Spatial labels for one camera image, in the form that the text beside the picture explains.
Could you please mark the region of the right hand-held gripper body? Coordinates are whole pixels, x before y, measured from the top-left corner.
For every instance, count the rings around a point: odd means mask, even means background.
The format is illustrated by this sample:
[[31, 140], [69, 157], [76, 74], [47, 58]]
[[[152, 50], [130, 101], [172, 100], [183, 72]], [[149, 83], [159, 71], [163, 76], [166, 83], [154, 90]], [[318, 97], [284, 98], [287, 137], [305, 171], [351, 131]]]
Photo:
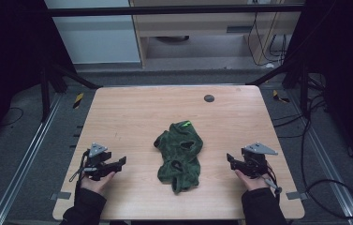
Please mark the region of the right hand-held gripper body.
[[257, 178], [268, 172], [266, 155], [277, 156], [278, 153], [260, 142], [246, 145], [242, 148], [243, 174], [250, 178]]

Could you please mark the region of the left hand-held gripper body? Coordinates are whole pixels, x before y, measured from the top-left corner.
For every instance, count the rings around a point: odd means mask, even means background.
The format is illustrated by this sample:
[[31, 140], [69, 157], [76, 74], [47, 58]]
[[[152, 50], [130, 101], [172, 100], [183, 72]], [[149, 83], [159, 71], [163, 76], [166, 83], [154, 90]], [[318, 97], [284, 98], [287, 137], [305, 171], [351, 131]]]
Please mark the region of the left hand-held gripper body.
[[87, 160], [84, 165], [84, 172], [94, 181], [99, 181], [102, 177], [110, 173], [110, 165], [105, 161], [111, 158], [111, 152], [108, 152], [106, 146], [96, 142], [91, 144], [87, 150]]

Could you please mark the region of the dark green cloth garment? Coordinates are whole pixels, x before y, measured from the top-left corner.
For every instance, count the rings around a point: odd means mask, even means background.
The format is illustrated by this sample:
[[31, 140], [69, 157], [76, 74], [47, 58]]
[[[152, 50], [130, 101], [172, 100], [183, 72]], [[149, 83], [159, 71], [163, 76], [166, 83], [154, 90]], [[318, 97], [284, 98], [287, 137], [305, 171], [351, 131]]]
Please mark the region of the dark green cloth garment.
[[157, 172], [161, 183], [170, 184], [175, 194], [199, 184], [200, 163], [198, 154], [203, 140], [190, 121], [173, 123], [154, 141], [163, 164]]

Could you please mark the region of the person's right hand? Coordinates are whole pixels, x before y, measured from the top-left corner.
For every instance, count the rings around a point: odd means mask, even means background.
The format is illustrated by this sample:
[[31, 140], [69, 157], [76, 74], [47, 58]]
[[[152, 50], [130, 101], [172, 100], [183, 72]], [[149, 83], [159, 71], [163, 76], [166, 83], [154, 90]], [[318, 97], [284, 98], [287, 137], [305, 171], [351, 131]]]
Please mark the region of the person's right hand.
[[238, 178], [243, 182], [244, 186], [248, 191], [269, 187], [269, 185], [266, 183], [266, 179], [269, 178], [267, 174], [259, 178], [251, 179], [249, 176], [245, 175], [239, 170], [235, 170], [235, 173], [238, 176]]

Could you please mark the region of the person's left hand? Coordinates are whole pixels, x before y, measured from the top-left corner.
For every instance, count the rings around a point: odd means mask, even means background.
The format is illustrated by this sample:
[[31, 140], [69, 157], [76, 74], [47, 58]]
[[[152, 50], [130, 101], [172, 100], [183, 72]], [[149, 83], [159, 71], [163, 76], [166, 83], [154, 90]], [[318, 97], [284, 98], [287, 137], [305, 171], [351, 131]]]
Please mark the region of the person's left hand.
[[81, 179], [81, 188], [88, 189], [103, 196], [114, 175], [115, 172], [110, 172], [105, 177], [102, 177], [99, 181], [92, 180], [89, 176], [84, 175], [84, 177]]

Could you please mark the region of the grey tape strip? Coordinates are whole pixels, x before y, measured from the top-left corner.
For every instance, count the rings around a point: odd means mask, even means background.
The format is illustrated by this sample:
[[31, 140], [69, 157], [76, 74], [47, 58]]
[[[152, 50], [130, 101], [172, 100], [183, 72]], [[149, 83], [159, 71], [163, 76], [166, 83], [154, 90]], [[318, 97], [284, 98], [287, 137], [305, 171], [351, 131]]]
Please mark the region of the grey tape strip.
[[287, 192], [286, 195], [287, 195], [287, 198], [289, 200], [301, 200], [301, 201], [304, 201], [304, 200], [307, 199], [307, 194], [306, 193], [300, 193], [298, 191]]
[[70, 192], [63, 192], [63, 191], [59, 191], [59, 192], [56, 192], [56, 193], [52, 193], [50, 195], [50, 199], [52, 201], [56, 201], [58, 199], [62, 199], [62, 200], [68, 200], [71, 196], [71, 193]]

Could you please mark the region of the yellow black striped tape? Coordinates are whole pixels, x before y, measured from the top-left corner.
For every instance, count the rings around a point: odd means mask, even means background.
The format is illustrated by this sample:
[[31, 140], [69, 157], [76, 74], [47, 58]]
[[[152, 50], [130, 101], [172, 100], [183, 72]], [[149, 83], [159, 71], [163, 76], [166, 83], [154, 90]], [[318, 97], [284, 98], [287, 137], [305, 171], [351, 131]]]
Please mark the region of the yellow black striped tape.
[[287, 97], [280, 97], [278, 92], [276, 90], [272, 90], [272, 98], [274, 100], [280, 101], [280, 102], [284, 102], [284, 103], [289, 103], [290, 100]]
[[76, 98], [75, 98], [75, 101], [73, 103], [73, 106], [72, 108], [73, 109], [78, 109], [80, 104], [81, 104], [81, 100], [83, 99], [83, 96], [84, 96], [84, 93], [78, 93]]

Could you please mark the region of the black metal stand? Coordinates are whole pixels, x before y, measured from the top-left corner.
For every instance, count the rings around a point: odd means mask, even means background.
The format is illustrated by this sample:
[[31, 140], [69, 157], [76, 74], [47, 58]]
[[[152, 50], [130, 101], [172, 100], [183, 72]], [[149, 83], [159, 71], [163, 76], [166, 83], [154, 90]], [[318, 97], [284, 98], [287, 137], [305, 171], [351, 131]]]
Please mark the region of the black metal stand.
[[261, 78], [248, 82], [247, 85], [262, 85], [281, 73], [286, 74], [282, 81], [284, 88], [294, 88], [296, 84], [300, 87], [300, 109], [303, 116], [308, 118], [308, 66], [303, 58], [296, 56], [286, 59], [282, 66], [273, 69]]
[[79, 76], [76, 72], [72, 72], [65, 67], [54, 63], [43, 63], [39, 75], [42, 100], [42, 122], [49, 118], [51, 112], [49, 85], [53, 87], [56, 93], [64, 93], [67, 90], [66, 82], [63, 79], [64, 76], [79, 84], [82, 84], [89, 89], [101, 88], [101, 85], [89, 82], [88, 80], [85, 80], [83, 77]]

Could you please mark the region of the white cabinet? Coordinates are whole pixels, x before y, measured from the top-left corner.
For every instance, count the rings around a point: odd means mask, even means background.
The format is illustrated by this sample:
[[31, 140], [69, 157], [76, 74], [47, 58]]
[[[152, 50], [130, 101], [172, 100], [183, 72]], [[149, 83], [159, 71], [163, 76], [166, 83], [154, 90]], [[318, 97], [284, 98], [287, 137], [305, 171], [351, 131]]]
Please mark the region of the white cabinet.
[[[48, 9], [122, 8], [128, 0], [44, 0]], [[55, 25], [75, 65], [139, 63], [132, 18], [124, 16], [55, 17]]]

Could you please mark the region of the black curtain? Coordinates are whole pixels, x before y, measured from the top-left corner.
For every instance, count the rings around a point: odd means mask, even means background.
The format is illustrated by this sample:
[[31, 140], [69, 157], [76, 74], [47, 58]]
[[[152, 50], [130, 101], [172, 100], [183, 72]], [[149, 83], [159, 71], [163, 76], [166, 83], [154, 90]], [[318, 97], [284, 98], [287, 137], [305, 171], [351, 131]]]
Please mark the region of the black curtain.
[[0, 122], [14, 95], [39, 84], [40, 66], [27, 43], [30, 33], [37, 35], [54, 63], [74, 69], [53, 19], [20, 14], [46, 7], [45, 0], [0, 0]]
[[353, 0], [304, 0], [288, 53], [325, 77], [325, 99], [353, 152]]

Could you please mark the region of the metal floor rail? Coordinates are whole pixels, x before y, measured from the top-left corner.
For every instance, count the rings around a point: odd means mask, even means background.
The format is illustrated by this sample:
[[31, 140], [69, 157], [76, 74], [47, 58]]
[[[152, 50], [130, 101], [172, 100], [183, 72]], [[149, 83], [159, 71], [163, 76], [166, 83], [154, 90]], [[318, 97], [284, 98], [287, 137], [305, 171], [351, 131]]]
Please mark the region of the metal floor rail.
[[23, 155], [18, 169], [14, 173], [9, 185], [7, 186], [7, 189], [0, 201], [0, 225], [3, 225], [5, 222], [9, 210], [12, 207], [18, 193], [20, 192], [25, 177], [30, 171], [30, 168], [36, 158], [37, 152], [40, 149], [40, 146], [43, 143], [51, 126], [53, 118], [58, 112], [59, 105], [63, 96], [63, 94], [54, 95], [47, 118], [39, 124], [35, 136], [33, 137], [25, 154]]
[[[305, 125], [309, 123], [308, 119], [302, 120], [302, 122]], [[304, 131], [304, 137], [308, 137], [323, 172], [326, 177], [331, 180], [332, 191], [344, 212], [346, 220], [350, 225], [353, 225], [353, 193], [347, 187], [343, 187], [344, 180], [341, 174], [337, 171], [334, 163], [326, 152], [313, 123], [310, 122], [309, 124], [308, 129]]]

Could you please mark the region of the black horizontal frame bar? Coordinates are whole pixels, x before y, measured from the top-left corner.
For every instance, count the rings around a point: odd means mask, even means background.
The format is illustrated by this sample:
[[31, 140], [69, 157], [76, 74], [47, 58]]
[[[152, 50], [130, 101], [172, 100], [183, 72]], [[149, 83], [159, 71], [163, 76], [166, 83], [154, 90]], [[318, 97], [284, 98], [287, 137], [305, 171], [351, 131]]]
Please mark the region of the black horizontal frame bar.
[[56, 8], [46, 13], [52, 17], [73, 16], [121, 16], [121, 15], [167, 15], [202, 13], [251, 13], [251, 12], [298, 12], [305, 4], [276, 5], [207, 5], [207, 6], [159, 6], [159, 7], [101, 7]]

